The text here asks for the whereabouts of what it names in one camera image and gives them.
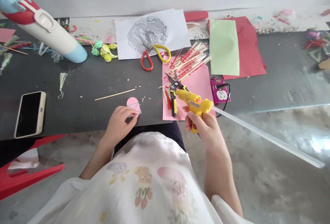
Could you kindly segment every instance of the black cable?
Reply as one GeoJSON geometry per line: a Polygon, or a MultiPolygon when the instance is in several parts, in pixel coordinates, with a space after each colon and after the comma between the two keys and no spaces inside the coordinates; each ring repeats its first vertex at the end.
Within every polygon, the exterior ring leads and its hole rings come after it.
{"type": "Polygon", "coordinates": [[[226,87],[226,86],[228,86],[228,88],[229,88],[229,90],[228,90],[228,96],[227,96],[227,100],[226,100],[226,103],[224,104],[224,107],[223,107],[223,111],[226,109],[226,106],[227,106],[227,103],[228,103],[228,100],[229,100],[229,97],[230,97],[230,91],[231,91],[231,87],[230,87],[230,84],[221,84],[221,85],[217,85],[216,86],[216,88],[217,89],[220,89],[220,88],[223,88],[223,87],[226,87]]]}

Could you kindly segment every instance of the table surface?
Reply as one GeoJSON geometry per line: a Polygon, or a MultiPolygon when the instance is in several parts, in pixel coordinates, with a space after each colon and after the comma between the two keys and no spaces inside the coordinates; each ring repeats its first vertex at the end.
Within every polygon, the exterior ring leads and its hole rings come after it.
{"type": "MultiPolygon", "coordinates": [[[[16,29],[20,40],[37,42],[11,21],[2,22],[8,23],[6,28],[16,29]]],[[[304,32],[258,35],[258,44],[267,75],[227,81],[232,86],[232,101],[226,111],[239,115],[330,103],[330,73],[318,71],[316,62],[302,49],[306,44],[304,32]]],[[[39,56],[32,50],[26,51],[28,56],[13,52],[0,76],[0,140],[13,138],[20,98],[35,91],[47,94],[40,136],[106,129],[113,110],[126,105],[129,97],[140,101],[139,126],[169,122],[162,120],[162,102],[157,106],[162,98],[158,90],[162,65],[156,56],[152,57],[153,71],[146,72],[139,59],[106,63],[91,54],[90,46],[85,48],[88,59],[78,64],[66,59],[54,63],[50,54],[39,56]],[[57,98],[60,73],[69,73],[62,88],[63,99],[57,98]],[[94,101],[130,89],[136,90],[94,101]]]]}

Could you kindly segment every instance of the white water bottle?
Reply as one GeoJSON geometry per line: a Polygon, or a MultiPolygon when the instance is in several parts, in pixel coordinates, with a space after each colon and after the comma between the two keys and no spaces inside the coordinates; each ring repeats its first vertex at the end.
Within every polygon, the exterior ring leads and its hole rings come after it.
{"type": "Polygon", "coordinates": [[[0,12],[70,61],[86,60],[87,51],[33,0],[0,0],[0,12]]]}

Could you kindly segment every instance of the bottle handle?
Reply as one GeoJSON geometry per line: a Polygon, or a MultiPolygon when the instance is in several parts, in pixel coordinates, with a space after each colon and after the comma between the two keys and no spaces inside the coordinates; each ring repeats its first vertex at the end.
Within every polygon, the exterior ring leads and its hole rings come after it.
{"type": "Polygon", "coordinates": [[[56,29],[58,23],[55,21],[55,19],[53,19],[53,17],[48,12],[46,12],[43,9],[36,10],[25,0],[21,0],[20,2],[24,4],[27,8],[29,8],[32,12],[34,12],[34,20],[42,28],[46,29],[50,33],[52,33],[56,29]]]}

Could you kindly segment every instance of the yellow hot glue gun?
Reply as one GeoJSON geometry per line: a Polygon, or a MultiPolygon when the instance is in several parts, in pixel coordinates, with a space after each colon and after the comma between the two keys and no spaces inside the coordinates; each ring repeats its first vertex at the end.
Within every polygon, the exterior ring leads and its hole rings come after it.
{"type": "MultiPolygon", "coordinates": [[[[198,96],[197,94],[194,94],[192,92],[188,92],[188,91],[183,90],[183,89],[177,89],[176,90],[176,95],[178,96],[179,99],[186,102],[189,109],[193,113],[199,115],[200,118],[202,118],[202,113],[203,112],[205,112],[205,113],[209,112],[212,109],[213,105],[214,105],[211,100],[208,100],[207,98],[204,99],[204,100],[201,100],[200,96],[198,96]]],[[[192,123],[191,131],[194,134],[198,133],[196,125],[194,123],[192,123]]]]}

